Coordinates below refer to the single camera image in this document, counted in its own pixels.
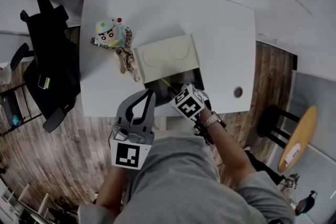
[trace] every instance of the office chair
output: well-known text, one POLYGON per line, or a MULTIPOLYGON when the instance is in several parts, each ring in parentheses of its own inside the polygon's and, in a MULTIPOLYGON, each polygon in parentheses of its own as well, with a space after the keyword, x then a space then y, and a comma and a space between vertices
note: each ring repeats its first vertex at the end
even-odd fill
POLYGON ((43 128, 52 132, 75 106, 80 93, 79 56, 76 44, 66 38, 69 18, 62 5, 54 8, 49 0, 37 0, 40 13, 33 16, 23 10, 20 18, 27 24, 33 51, 23 44, 15 53, 11 67, 29 55, 34 60, 23 74, 25 85, 42 115, 43 128))

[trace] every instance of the wooden floor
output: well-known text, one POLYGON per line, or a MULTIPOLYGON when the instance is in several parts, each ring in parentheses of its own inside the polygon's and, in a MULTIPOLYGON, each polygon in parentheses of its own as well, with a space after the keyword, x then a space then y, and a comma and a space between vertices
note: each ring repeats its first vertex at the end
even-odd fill
MULTIPOLYGON (((72 41, 78 42, 79 29, 68 31, 72 41)), ((285 109, 290 92, 292 62, 291 54, 280 49, 256 44, 256 72, 254 92, 249 112, 224 115, 227 130, 241 146, 248 143, 252 152, 262 161, 267 160, 273 144, 266 138, 258 138, 256 124, 262 111, 270 104, 285 109)), ((17 86, 22 81, 22 73, 28 63, 21 63, 14 72, 13 82, 0 87, 0 92, 17 86)), ((20 107, 24 108, 23 95, 18 91, 20 107)), ((31 97, 28 104, 33 115, 39 111, 31 97)), ((63 196, 71 205, 91 202, 107 174, 111 164, 108 137, 114 118, 84 117, 81 96, 75 108, 53 133, 44 131, 43 117, 33 120, 17 130, 0 138, 0 159, 7 167, 2 175, 5 184, 16 196, 27 183, 31 184, 24 201, 37 209, 45 193, 49 201, 63 196)), ((0 109, 0 131, 7 128, 3 109, 0 109)), ((225 167, 214 155, 219 165, 221 180, 227 180, 225 167)))

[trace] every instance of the stool leg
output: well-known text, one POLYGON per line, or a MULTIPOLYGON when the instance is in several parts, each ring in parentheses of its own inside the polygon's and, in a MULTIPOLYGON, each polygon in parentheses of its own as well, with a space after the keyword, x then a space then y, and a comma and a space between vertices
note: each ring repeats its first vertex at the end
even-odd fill
POLYGON ((290 135, 288 133, 285 133, 283 130, 280 130, 279 128, 276 128, 275 126, 272 127, 272 130, 280 134, 282 137, 286 138, 287 140, 290 139, 290 135))
POLYGON ((279 138, 277 138, 275 135, 272 135, 271 133, 267 133, 266 137, 271 139, 274 143, 278 144, 282 148, 285 148, 286 143, 280 140, 279 138))
POLYGON ((300 120, 299 117, 297 117, 293 114, 290 114, 289 112, 287 112, 285 110, 282 110, 282 109, 279 109, 279 114, 282 115, 282 116, 285 116, 285 117, 287 117, 290 120, 295 121, 295 122, 299 122, 299 120, 300 120))

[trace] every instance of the circular indentation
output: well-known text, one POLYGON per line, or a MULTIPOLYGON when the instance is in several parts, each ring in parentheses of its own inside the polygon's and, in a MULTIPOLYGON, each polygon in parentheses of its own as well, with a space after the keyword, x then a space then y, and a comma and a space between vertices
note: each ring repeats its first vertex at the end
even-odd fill
POLYGON ((149 67, 158 67, 162 62, 162 59, 158 57, 157 53, 150 49, 146 49, 142 52, 142 59, 144 63, 149 67))
POLYGON ((182 60, 189 54, 188 44, 172 43, 168 48, 169 54, 176 60, 182 60))
POLYGON ((242 87, 240 87, 240 86, 236 87, 235 90, 233 91, 233 96, 235 98, 240 98, 240 97, 242 97, 242 95, 243 95, 242 87))

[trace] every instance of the person's leg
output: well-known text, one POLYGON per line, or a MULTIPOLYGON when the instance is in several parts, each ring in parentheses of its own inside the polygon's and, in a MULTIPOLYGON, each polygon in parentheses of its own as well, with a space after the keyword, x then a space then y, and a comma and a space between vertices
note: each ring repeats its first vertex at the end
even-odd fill
POLYGON ((248 158, 250 159, 250 162, 252 163, 254 169, 257 170, 258 172, 259 171, 265 171, 276 185, 279 185, 280 182, 283 179, 285 179, 284 176, 278 175, 271 168, 269 168, 266 164, 257 160, 255 158, 255 156, 253 156, 253 154, 250 151, 245 151, 245 153, 247 154, 248 158))

